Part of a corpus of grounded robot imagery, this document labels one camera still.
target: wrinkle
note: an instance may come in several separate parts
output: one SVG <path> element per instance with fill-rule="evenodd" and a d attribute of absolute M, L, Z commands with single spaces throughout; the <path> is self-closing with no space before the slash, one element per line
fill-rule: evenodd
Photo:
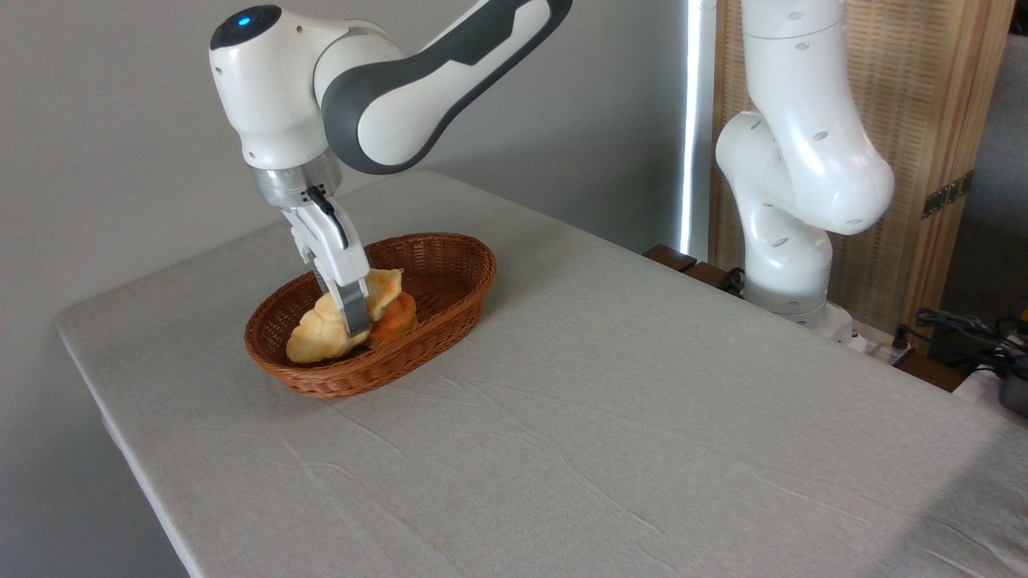
<path fill-rule="evenodd" d="M 813 498 L 811 498 L 809 496 L 804 496 L 803 494 L 800 494 L 799 492 L 793 492 L 792 490 L 790 490 L 787 487 L 782 487 L 781 485 L 778 485 L 777 483 L 774 483 L 772 481 L 766 480 L 766 479 L 764 479 L 761 476 L 756 476 L 756 477 L 757 477 L 757 479 L 763 481 L 764 483 L 770 485 L 771 487 L 774 487 L 775 490 L 777 490 L 779 492 L 782 492 L 782 493 L 787 494 L 790 496 L 793 496 L 795 498 L 799 498 L 801 500 L 810 502 L 812 504 L 816 504 L 817 506 L 820 506 L 822 508 L 828 508 L 828 509 L 830 509 L 830 510 L 832 510 L 834 512 L 841 513 L 844 516 L 851 517 L 853 519 L 862 521 L 864 523 L 871 523 L 870 521 L 864 519 L 862 517 L 860 517 L 860 516 L 858 516 L 856 514 L 851 514 L 851 513 L 847 512 L 846 510 L 844 510 L 842 508 L 837 508 L 836 506 L 833 506 L 831 504 L 825 504 L 824 502 L 820 502 L 818 500 L 814 500 Z"/>
<path fill-rule="evenodd" d="M 342 418 L 343 420 L 345 420 L 345 421 L 350 422 L 351 424 L 354 424 L 355 426 L 357 426 L 357 428 L 358 428 L 358 429 L 360 429 L 360 430 L 361 430 L 361 431 L 363 431 L 364 433 L 366 433 L 366 434 L 370 435 L 371 437 L 373 437 L 373 438 L 375 438 L 375 439 L 377 439 L 377 440 L 381 441 L 382 443 L 384 443 L 384 444 L 389 445 L 389 446 L 390 446 L 390 447 L 392 447 L 392 448 L 393 448 L 394 450 L 396 450 L 396 453 L 397 453 L 397 454 L 399 454 L 399 455 L 403 456 L 403 457 L 404 457 L 405 459 L 407 459 L 407 460 L 410 460 L 410 456 L 407 456 L 406 454 L 404 454 L 404 453 L 403 453 L 403 449 L 400 449 L 400 446 L 399 446 L 399 445 L 397 445 L 397 444 L 393 443 L 392 441 L 390 441 L 390 440 L 386 439 L 384 437 L 382 437 L 382 436 L 378 435 L 378 434 L 377 434 L 377 433 L 375 433 L 375 431 L 374 431 L 374 430 L 372 430 L 371 428 L 368 428 L 368 427 L 366 427 L 366 426 L 363 426 L 363 425 L 361 425 L 361 424 L 360 424 L 360 423 L 359 423 L 359 422 L 358 422 L 357 420 L 354 420 L 353 418 L 351 418 L 350 416 L 346 416 L 346 414 L 345 414 L 345 413 L 343 413 L 342 411 L 339 411 L 339 409 L 338 409 L 338 408 L 336 408 L 335 404 L 333 404 L 333 403 L 330 403 L 330 402 L 327 402 L 327 401 L 326 401 L 326 402 L 324 402 L 324 403 L 325 403 L 325 406 L 326 406 L 326 407 L 330 408 L 330 409 L 331 409 L 332 411 L 334 411 L 334 412 L 335 412 L 335 413 L 336 413 L 337 416 L 339 416 L 339 417 L 340 417 L 340 418 Z"/>
<path fill-rule="evenodd" d="M 510 411 L 507 410 L 506 407 L 504 407 L 497 400 L 494 400 L 491 397 L 489 397 L 488 394 L 486 394 L 486 393 L 484 393 L 482 391 L 479 391 L 479 389 L 476 388 L 473 384 L 469 383 L 468 387 L 470 387 L 478 395 L 480 395 L 482 398 L 484 398 L 490 405 L 494 406 L 497 408 L 497 410 L 503 416 L 503 418 L 509 424 L 511 424 L 512 426 L 514 426 L 518 430 L 524 432 L 529 437 L 531 437 L 531 438 L 534 438 L 536 440 L 539 440 L 539 442 L 542 443 L 542 446 L 539 446 L 539 445 L 536 445 L 534 443 L 530 443 L 527 440 L 525 440 L 524 438 L 520 438 L 518 436 L 508 436 L 508 437 L 512 437 L 514 439 L 520 439 L 521 441 L 524 441 L 525 443 L 529 443 L 534 447 L 537 447 L 537 448 L 539 448 L 541 450 L 549 450 L 550 453 L 555 454 L 557 456 L 557 458 L 559 458 L 560 461 L 564 464 L 565 468 L 572 474 L 572 476 L 574 476 L 579 481 L 579 483 L 581 483 L 594 497 L 596 497 L 601 502 L 605 502 L 608 505 L 612 506 L 615 510 L 620 511 L 623 514 L 626 514 L 629 518 L 631 518 L 632 520 L 634 520 L 639 526 L 642 526 L 642 527 L 649 529 L 651 532 L 657 534 L 658 536 L 662 535 L 662 533 L 660 532 L 660 530 L 656 526 L 654 526 L 653 523 L 651 523 L 649 520 L 647 520 L 642 516 L 638 515 L 637 513 L 633 512 L 632 510 L 630 510 L 629 508 L 625 507 L 623 504 L 621 504 L 620 502 L 618 502 L 617 500 L 615 500 L 614 498 L 612 498 L 608 493 L 603 492 L 603 490 L 600 489 L 599 485 L 597 485 L 591 478 L 589 478 L 589 476 L 585 475 L 579 468 L 577 468 L 574 464 L 572 464 L 572 461 L 567 459 L 567 457 L 560 449 L 560 446 L 556 442 L 554 442 L 552 439 L 550 439 L 550 438 L 548 438 L 548 437 L 546 437 L 544 435 L 541 435 L 539 433 L 534 432 L 530 428 L 528 428 L 527 426 L 525 426 L 525 425 L 521 424 L 520 422 L 518 422 L 510 413 Z"/>
<path fill-rule="evenodd" d="M 959 570 L 960 572 L 962 572 L 963 574 L 965 574 L 967 576 L 971 576 L 972 578 L 985 578 L 985 576 L 982 576 L 978 572 L 975 572 L 974 570 L 967 568 L 966 566 L 958 564 L 957 562 L 952 561 L 952 559 L 944 556 L 943 554 L 941 554 L 939 552 L 935 552 L 934 550 L 929 550 L 927 548 L 922 548 L 921 546 L 918 546 L 917 549 L 921 550 L 922 552 L 927 552 L 927 553 L 931 554 L 932 556 L 934 556 L 934 557 L 943 561 L 944 563 L 946 563 L 947 565 L 949 565 L 952 568 L 956 568 L 957 570 Z"/>
<path fill-rule="evenodd" d="M 343 468 L 342 466 L 338 466 L 336 464 L 329 464 L 328 462 L 301 462 L 299 464 L 282 464 L 280 462 L 272 462 L 270 460 L 266 460 L 262 456 L 260 456 L 259 454 L 257 454 L 255 451 L 251 451 L 251 454 L 253 454 L 254 457 L 256 457 L 257 460 L 260 461 L 260 463 L 266 464 L 268 466 L 276 466 L 276 467 L 279 467 L 279 468 L 287 468 L 287 469 L 289 469 L 289 468 L 294 468 L 294 469 L 295 468 L 310 468 L 310 467 L 329 468 L 329 469 L 336 470 L 336 471 L 339 471 L 339 472 L 345 474 L 351 479 L 355 479 L 355 480 L 357 479 L 357 476 L 355 476 L 354 474 L 350 473 L 350 470 Z"/>
<path fill-rule="evenodd" d="M 418 398 L 418 399 L 420 399 L 423 401 L 428 401 L 428 402 L 431 402 L 431 403 L 443 403 L 443 404 L 446 404 L 446 405 L 466 405 L 466 406 L 469 406 L 469 407 L 481 407 L 482 406 L 480 403 L 471 403 L 470 401 L 461 401 L 458 399 L 452 399 L 452 398 L 446 397 L 444 395 L 434 395 L 434 394 L 429 394 L 429 393 L 425 393 L 425 392 L 415 392 L 413 390 L 408 390 L 406 388 L 382 388 L 379 391 L 382 392 L 383 394 L 406 395 L 406 396 L 409 396 L 409 397 L 416 397 L 416 398 Z"/>
<path fill-rule="evenodd" d="M 985 550 L 986 552 L 989 553 L 989 556 L 993 561 L 995 561 L 996 563 L 1002 565 L 1005 568 L 1009 568 L 1009 565 L 1006 564 L 1003 561 L 1003 558 L 1000 555 L 1000 553 L 996 552 L 995 548 L 993 548 L 990 544 L 986 544 L 986 543 L 980 542 L 979 540 L 976 540 L 975 538 L 970 537 L 967 533 L 963 532 L 962 530 L 960 530 L 956 526 L 954 526 L 952 522 L 947 521 L 947 520 L 945 520 L 945 519 L 943 519 L 943 518 L 941 518 L 939 516 L 931 515 L 931 514 L 926 514 L 926 513 L 925 514 L 918 514 L 918 513 L 914 513 L 914 512 L 909 512 L 909 511 L 901 510 L 898 508 L 892 507 L 892 506 L 890 506 L 888 504 L 885 504 L 883 502 L 879 502 L 877 500 L 874 500 L 874 499 L 870 498 L 869 496 L 867 496 L 866 494 L 864 494 L 862 492 L 860 492 L 860 491 L 858 491 L 856 489 L 849 487 L 849 486 L 846 486 L 846 485 L 843 485 L 843 484 L 839 484 L 839 483 L 830 482 L 830 481 L 827 481 L 827 480 L 823 480 L 823 479 L 820 479 L 820 478 L 817 478 L 817 477 L 799 476 L 799 475 L 796 475 L 793 472 L 786 472 L 784 470 L 779 470 L 779 469 L 774 468 L 772 466 L 767 466 L 767 465 L 762 465 L 762 464 L 750 464 L 750 463 L 745 462 L 745 461 L 742 461 L 742 463 L 746 464 L 747 466 L 754 467 L 754 468 L 761 468 L 761 469 L 765 469 L 765 470 L 769 470 L 769 471 L 775 471 L 775 472 L 781 473 L 783 475 L 787 475 L 790 477 L 794 477 L 794 478 L 798 478 L 798 479 L 803 479 L 803 480 L 806 480 L 806 481 L 812 481 L 812 482 L 815 482 L 815 483 L 822 483 L 824 485 L 828 485 L 829 487 L 834 487 L 836 490 L 844 490 L 844 491 L 848 492 L 852 497 L 854 497 L 854 498 L 856 498 L 858 500 L 861 500 L 861 501 L 864 501 L 864 502 L 866 502 L 868 504 L 871 504 L 871 505 L 873 505 L 873 506 L 875 506 L 877 508 L 885 510 L 886 512 L 889 512 L 891 514 L 895 514 L 895 515 L 898 515 L 898 516 L 905 517 L 905 518 L 915 519 L 915 520 L 918 520 L 918 521 L 927 521 L 927 522 L 932 523 L 934 526 L 944 528 L 944 529 L 952 532 L 953 534 L 955 534 L 957 537 L 959 537 L 960 539 L 964 540 L 965 542 L 967 542 L 969 544 L 972 544 L 974 546 L 977 546 L 978 548 L 981 548 L 982 550 Z M 778 485 L 776 485 L 776 484 L 774 484 L 774 483 L 772 483 L 772 482 L 770 482 L 770 481 L 768 481 L 768 480 L 766 480 L 766 479 L 764 479 L 764 478 L 762 478 L 760 476 L 757 476 L 757 478 L 760 479 L 761 481 L 764 481 L 765 483 L 768 483 L 769 485 L 777 487 L 778 490 L 781 490 L 783 492 L 787 492 L 790 494 L 794 494 L 794 495 L 796 495 L 797 497 L 800 497 L 800 498 L 806 498 L 805 496 L 802 496 L 800 494 L 796 494 L 794 492 L 791 492 L 788 490 L 780 487 L 780 486 L 778 486 Z M 820 502 L 816 502 L 815 500 L 812 500 L 810 498 L 806 498 L 806 499 L 811 500 L 811 501 L 813 501 L 815 503 L 820 504 Z M 834 506 L 830 506 L 830 505 L 827 505 L 827 504 L 821 504 L 821 505 L 824 505 L 825 507 L 829 507 L 829 508 L 832 508 L 832 509 L 836 509 L 840 513 L 849 515 L 851 517 L 856 517 L 856 519 L 859 519 L 860 521 L 867 521 L 867 520 L 865 520 L 865 519 L 862 519 L 860 517 L 857 517 L 857 516 L 854 516 L 853 514 L 850 514 L 849 512 L 846 512 L 844 510 L 835 508 Z"/>
<path fill-rule="evenodd" d="M 638 549 L 644 554 L 646 554 L 646 556 L 648 558 L 652 559 L 653 562 L 657 563 L 660 566 L 663 566 L 664 568 L 670 570 L 671 572 L 673 572 L 674 574 L 676 574 L 678 576 L 685 576 L 685 573 L 682 572 L 682 570 L 680 570 L 675 566 L 672 566 L 672 565 L 664 562 L 663 559 L 661 559 L 660 557 L 658 557 L 657 555 L 655 555 L 653 552 L 651 552 L 650 550 L 646 549 L 646 546 L 644 546 L 640 542 L 635 542 L 635 545 L 638 547 Z"/>
<path fill-rule="evenodd" d="M 286 438 L 281 438 L 281 439 L 283 446 L 286 447 L 286 450 L 288 450 L 294 458 L 296 458 L 296 461 L 298 463 L 304 464 L 305 461 L 303 460 L 303 457 L 300 456 L 300 453 L 297 451 L 295 447 L 293 447 L 293 444 L 289 443 L 289 440 Z M 355 536 L 357 540 L 361 543 L 361 548 L 373 558 L 375 565 L 378 566 L 379 568 L 381 567 L 388 568 L 392 576 L 397 576 L 396 572 L 393 570 L 392 565 L 389 565 L 383 562 L 384 556 L 382 555 L 382 552 L 379 551 L 377 544 L 373 543 L 373 541 L 368 536 L 365 536 L 365 533 L 359 527 L 357 527 L 352 522 L 350 516 L 346 515 L 345 511 L 339 508 L 339 506 L 335 503 L 335 500 L 332 500 L 331 494 L 328 492 L 328 489 L 325 487 L 325 484 L 322 483 L 320 479 L 318 479 L 318 476 L 315 475 L 314 471 L 311 471 L 310 468 L 306 466 L 303 466 L 303 471 L 306 474 L 307 479 L 309 479 L 310 482 L 316 487 L 318 487 L 318 490 L 321 492 L 321 495 L 325 498 L 325 500 L 329 503 L 329 505 L 332 506 L 332 510 L 335 511 L 336 516 L 338 516 L 339 519 L 342 520 L 342 523 L 345 525 L 345 527 L 350 530 L 350 533 L 353 536 Z"/>
<path fill-rule="evenodd" d="M 335 464 L 329 464 L 329 463 L 325 463 L 325 462 L 314 462 L 314 463 L 311 463 L 311 462 L 304 461 L 303 458 L 300 456 L 299 451 L 297 451 L 296 448 L 293 447 L 293 445 L 291 443 L 289 443 L 289 440 L 287 440 L 285 438 L 282 438 L 282 444 L 286 447 L 287 450 L 289 450 L 289 453 L 294 458 L 296 458 L 298 464 L 278 464 L 278 463 L 273 463 L 273 462 L 269 462 L 269 461 L 263 460 L 259 456 L 258 456 L 258 459 L 260 459 L 264 463 L 271 464 L 271 465 L 274 465 L 274 466 L 303 468 L 303 470 L 307 474 L 307 478 L 310 479 L 315 483 L 315 485 L 318 486 L 319 490 L 321 490 L 321 493 L 326 497 L 326 499 L 328 500 L 329 504 L 332 506 L 332 509 L 335 510 L 335 512 L 339 516 L 339 518 L 342 519 L 342 521 L 346 526 L 346 528 L 350 529 L 351 533 L 353 533 L 355 536 L 357 536 L 357 538 L 358 538 L 358 540 L 360 540 L 362 546 L 367 546 L 368 542 L 367 542 L 367 540 L 365 540 L 365 537 L 364 537 L 363 533 L 360 532 L 358 528 L 355 528 L 354 525 L 351 523 L 350 517 L 336 505 L 335 501 L 331 499 L 331 494 L 328 492 L 328 489 L 325 487 L 325 484 L 322 483 L 321 480 L 319 480 L 317 476 L 314 475 L 314 472 L 310 471 L 310 468 L 313 466 L 328 467 L 328 468 L 331 468 L 331 469 L 338 470 L 338 471 L 346 474 L 351 478 L 354 478 L 355 480 L 357 480 L 357 477 L 354 476 L 354 474 L 350 473 L 345 468 L 343 468 L 341 466 L 337 466 Z M 437 554 L 439 554 L 440 556 L 442 556 L 446 561 L 446 563 L 450 566 L 450 568 L 452 570 L 456 571 L 462 576 L 465 576 L 465 577 L 468 576 L 468 574 L 461 569 L 460 565 L 456 563 L 456 561 L 453 559 L 452 556 L 450 556 L 448 553 L 446 553 L 442 548 L 440 548 L 439 546 L 437 546 L 435 543 L 433 543 L 432 541 L 430 541 L 429 539 L 427 539 L 420 532 L 418 532 L 416 529 L 414 529 L 412 526 L 410 526 L 410 523 L 408 523 L 402 517 L 400 517 L 396 513 L 394 513 L 393 510 L 391 510 L 388 507 L 386 507 L 381 502 L 379 502 L 378 500 L 375 500 L 374 498 L 368 496 L 367 495 L 367 490 L 364 487 L 363 484 L 360 483 L 360 481 L 357 481 L 357 485 L 362 491 L 362 496 L 361 496 L 362 500 L 364 500 L 367 503 L 373 504 L 374 506 L 377 507 L 377 509 L 379 509 L 382 512 L 384 512 L 388 515 L 388 517 L 391 520 L 394 521 L 394 523 L 397 523 L 401 528 L 403 528 L 404 530 L 406 530 L 407 533 L 410 534 L 417 541 L 417 543 L 420 544 L 423 547 L 427 547 L 428 549 L 431 549 L 432 551 L 434 551 Z M 389 568 L 390 571 L 391 571 L 391 574 L 393 576 L 397 576 L 396 572 L 393 571 L 392 566 L 382 562 L 382 557 L 383 556 L 382 556 L 381 552 L 379 552 L 377 549 L 375 549 L 373 553 L 375 554 L 375 556 L 374 556 L 375 557 L 375 562 L 378 564 L 378 566 L 384 566 L 384 567 Z"/>

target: bread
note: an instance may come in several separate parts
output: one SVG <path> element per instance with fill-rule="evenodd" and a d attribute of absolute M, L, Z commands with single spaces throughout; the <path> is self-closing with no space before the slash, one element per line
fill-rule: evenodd
<path fill-rule="evenodd" d="M 375 322 L 382 320 L 387 314 L 389 305 L 397 300 L 403 289 L 403 269 L 371 269 L 365 278 L 368 295 L 364 298 L 364 304 L 368 310 L 368 317 L 373 325 L 371 331 L 375 330 Z M 389 342 L 399 337 L 417 323 L 414 318 L 414 299 L 410 295 L 403 301 L 401 306 L 394 306 L 389 317 L 389 321 L 378 329 L 376 346 Z M 346 331 L 346 324 L 343 321 L 342 313 L 335 304 L 331 293 L 325 293 L 316 302 L 315 306 L 303 314 L 300 324 L 293 329 L 286 342 L 286 357 L 293 363 L 317 363 L 326 359 L 342 357 L 351 350 L 364 344 L 371 331 L 364 331 L 355 336 L 351 336 Z"/>
<path fill-rule="evenodd" d="M 371 332 L 364 342 L 368 349 L 376 350 L 386 344 L 399 339 L 417 326 L 416 305 L 410 293 L 400 293 L 393 302 L 386 305 L 381 318 L 371 325 Z"/>
<path fill-rule="evenodd" d="M 368 331 L 350 336 L 332 294 L 325 293 L 293 329 L 286 344 L 286 357 L 293 363 L 316 363 L 342 357 L 367 337 Z"/>
<path fill-rule="evenodd" d="M 386 305 L 400 296 L 400 292 L 403 290 L 401 288 L 403 269 L 373 268 L 364 278 L 364 282 L 368 288 L 368 296 L 364 297 L 364 304 L 368 308 L 368 317 L 371 318 L 371 321 L 378 321 L 381 319 Z"/>

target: black cable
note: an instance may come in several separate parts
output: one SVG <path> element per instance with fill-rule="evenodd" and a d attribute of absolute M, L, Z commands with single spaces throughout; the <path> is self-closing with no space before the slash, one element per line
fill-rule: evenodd
<path fill-rule="evenodd" d="M 1009 373 L 1013 373 L 1013 374 L 1017 375 L 1021 380 L 1028 381 L 1028 371 L 1025 371 L 1023 368 L 1018 367 L 1014 363 L 1007 363 L 1007 362 L 1004 362 L 1004 361 L 999 361 L 996 357 L 986 357 L 986 356 L 977 355 L 977 354 L 968 353 L 968 352 L 965 352 L 965 351 L 960 351 L 960 350 L 957 350 L 957 349 L 953 349 L 952 347 L 950 347 L 950 346 L 948 346 L 948 345 L 946 345 L 946 344 L 944 344 L 942 341 L 939 341 L 937 339 L 932 339 L 931 337 L 929 337 L 927 335 L 924 335 L 922 333 L 919 333 L 919 332 L 915 331 L 914 328 L 910 327 L 909 325 L 902 324 L 902 325 L 898 326 L 898 328 L 903 329 L 906 333 L 914 335 L 915 337 L 917 337 L 917 338 L 919 338 L 919 339 L 921 339 L 921 340 L 923 340 L 923 341 L 925 341 L 927 344 L 930 344 L 932 346 L 942 348 L 942 349 L 946 350 L 947 352 L 949 352 L 949 353 L 951 353 L 953 355 L 960 356 L 960 357 L 963 357 L 963 358 L 971 360 L 971 361 L 976 361 L 976 362 L 978 362 L 979 365 L 987 365 L 989 367 L 992 367 L 993 369 L 1002 369 L 1005 372 L 1009 372 Z"/>
<path fill-rule="evenodd" d="M 931 308 L 921 308 L 914 315 L 915 325 L 918 327 L 935 326 L 948 330 L 942 337 L 949 336 L 952 332 L 958 332 L 968 339 L 997 348 L 1000 345 L 1013 348 L 1021 353 L 1028 354 L 1028 349 L 1024 345 L 1001 336 L 998 331 L 990 330 L 982 320 L 969 315 L 953 315 L 945 311 L 933 310 Z"/>

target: cable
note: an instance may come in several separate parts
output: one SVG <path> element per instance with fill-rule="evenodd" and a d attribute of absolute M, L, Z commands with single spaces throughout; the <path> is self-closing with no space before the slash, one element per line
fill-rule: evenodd
<path fill-rule="evenodd" d="M 1022 368 L 1022 367 L 1018 367 L 1015 363 L 1009 363 L 1007 361 L 1000 361 L 1000 358 L 996 357 L 996 356 L 986 357 L 986 356 L 983 356 L 983 355 L 972 354 L 972 353 L 968 353 L 968 352 L 961 351 L 961 350 L 958 350 L 958 349 L 954 349 L 951 346 L 948 346 L 947 344 L 944 344 L 944 342 L 942 342 L 942 341 L 940 341 L 938 339 L 932 339 L 931 337 L 929 337 L 927 335 L 919 333 L 918 331 L 914 330 L 913 327 L 910 327 L 909 325 L 906 325 L 906 324 L 901 324 L 898 326 L 898 328 L 902 329 L 905 333 L 909 333 L 909 334 L 914 335 L 915 337 L 917 337 L 917 338 L 919 338 L 919 339 L 921 339 L 921 340 L 923 340 L 923 341 L 925 341 L 927 344 L 930 344 L 932 346 L 942 348 L 942 349 L 946 350 L 947 352 L 949 352 L 949 353 L 951 353 L 953 355 L 956 355 L 956 356 L 959 356 L 959 357 L 963 357 L 963 358 L 968 359 L 970 361 L 975 361 L 979 365 L 988 366 L 988 367 L 992 368 L 994 371 L 997 370 L 997 369 L 1001 369 L 1001 370 L 1004 371 L 1004 373 L 1013 373 L 1014 375 L 1017 375 L 1021 380 L 1028 381 L 1028 371 L 1025 371 L 1024 368 Z M 1002 355 L 1002 358 L 1009 359 L 1009 355 L 1008 354 L 1007 355 Z"/>

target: wooden panel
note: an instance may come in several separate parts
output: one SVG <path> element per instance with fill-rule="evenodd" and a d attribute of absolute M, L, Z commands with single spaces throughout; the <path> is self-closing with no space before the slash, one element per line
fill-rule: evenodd
<path fill-rule="evenodd" d="M 896 188 L 873 228 L 832 236 L 829 297 L 872 327 L 890 331 L 914 303 L 938 305 L 942 297 L 963 202 L 922 219 L 924 200 L 974 166 L 1013 1 L 848 2 L 853 98 L 871 140 L 893 168 Z M 752 107 L 740 3 L 722 2 L 719 10 L 715 132 Z M 742 265 L 743 243 L 728 183 L 717 177 L 711 262 L 727 269 Z"/>

